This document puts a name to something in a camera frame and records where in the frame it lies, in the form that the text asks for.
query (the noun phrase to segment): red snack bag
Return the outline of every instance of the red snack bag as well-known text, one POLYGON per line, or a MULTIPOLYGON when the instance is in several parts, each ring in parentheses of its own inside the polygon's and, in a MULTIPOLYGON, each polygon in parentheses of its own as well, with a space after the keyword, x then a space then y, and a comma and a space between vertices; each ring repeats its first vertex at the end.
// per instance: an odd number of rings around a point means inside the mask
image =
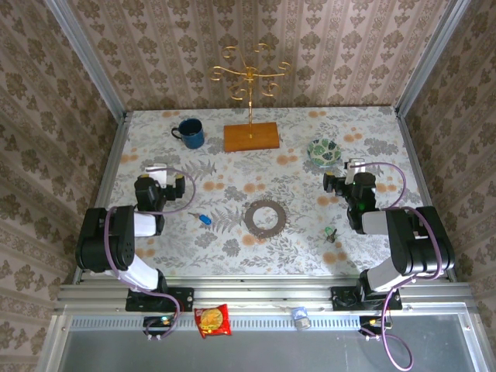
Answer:
POLYGON ((195 309, 195 321, 203 338, 217 335, 231 336, 229 313, 227 312, 226 304, 217 308, 195 309))

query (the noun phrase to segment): wooden base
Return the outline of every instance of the wooden base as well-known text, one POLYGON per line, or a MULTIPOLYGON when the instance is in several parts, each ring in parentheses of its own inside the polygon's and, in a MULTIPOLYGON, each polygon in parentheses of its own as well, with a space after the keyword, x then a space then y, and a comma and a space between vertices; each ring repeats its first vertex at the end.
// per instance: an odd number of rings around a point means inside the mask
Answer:
POLYGON ((253 136, 250 138, 250 125, 224 126, 224 151, 264 150, 279 148, 279 133, 275 122, 252 124, 253 136))

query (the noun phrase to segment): floral tablecloth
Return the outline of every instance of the floral tablecloth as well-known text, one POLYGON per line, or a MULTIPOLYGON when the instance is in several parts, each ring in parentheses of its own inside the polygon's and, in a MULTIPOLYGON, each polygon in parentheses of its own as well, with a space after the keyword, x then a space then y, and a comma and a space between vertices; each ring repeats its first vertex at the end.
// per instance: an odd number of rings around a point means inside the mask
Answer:
MULTIPOLYGON (((310 141, 328 137, 342 147, 343 159, 386 161, 406 174, 407 191, 400 205, 421 205, 421 198, 392 108, 259 108, 254 122, 277 122, 281 148, 223 152, 223 127, 247 121, 246 109, 134 112, 112 191, 111 205, 134 205, 133 184, 145 166, 164 163, 191 174, 198 192, 189 212, 209 216, 206 226, 187 212, 166 217, 161 236, 136 238, 136 252, 166 275, 307 274, 349 275, 382 262, 389 255, 386 236, 361 236, 350 229, 346 203, 324 192, 323 169, 308 159, 310 141), (171 136, 171 128, 198 118, 205 145, 189 150, 171 136), (282 234, 267 240, 251 236, 243 222, 246 206, 261 198, 284 204, 288 223, 282 234), (334 243, 326 227, 338 229, 334 243)), ((344 175, 343 160, 331 167, 344 175)), ((368 169, 377 177, 379 207, 400 194, 396 170, 368 169)), ((191 197, 191 185, 176 209, 191 197)), ((270 227, 271 210, 255 215, 270 227)))

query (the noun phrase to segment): coffee mug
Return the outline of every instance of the coffee mug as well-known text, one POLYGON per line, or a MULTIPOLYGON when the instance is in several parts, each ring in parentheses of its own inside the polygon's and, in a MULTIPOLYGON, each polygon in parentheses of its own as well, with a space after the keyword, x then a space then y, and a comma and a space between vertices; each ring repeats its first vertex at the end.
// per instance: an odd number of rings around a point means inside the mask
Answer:
POLYGON ((205 143, 202 122, 198 119, 183 120, 178 127, 174 127, 170 131, 170 134, 178 140, 183 141, 188 149, 198 149, 205 143), (179 132, 180 136, 175 135, 175 131, 179 132))

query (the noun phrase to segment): wall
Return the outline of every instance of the wall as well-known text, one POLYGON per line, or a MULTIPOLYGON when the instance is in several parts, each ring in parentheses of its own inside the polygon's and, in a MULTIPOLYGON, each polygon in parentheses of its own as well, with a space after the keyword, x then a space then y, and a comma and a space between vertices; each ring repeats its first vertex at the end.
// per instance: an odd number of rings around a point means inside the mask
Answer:
POLYGON ((256 106, 391 105, 402 93, 447 0, 70 0, 127 110, 225 108, 212 82, 221 49, 238 46, 263 72, 293 66, 276 98, 256 106), (274 48, 260 57, 253 45, 274 48))
POLYGON ((434 205, 496 350, 496 1, 473 0, 408 127, 434 205))
POLYGON ((0 370, 34 370, 115 121, 43 2, 0 2, 0 50, 0 370))

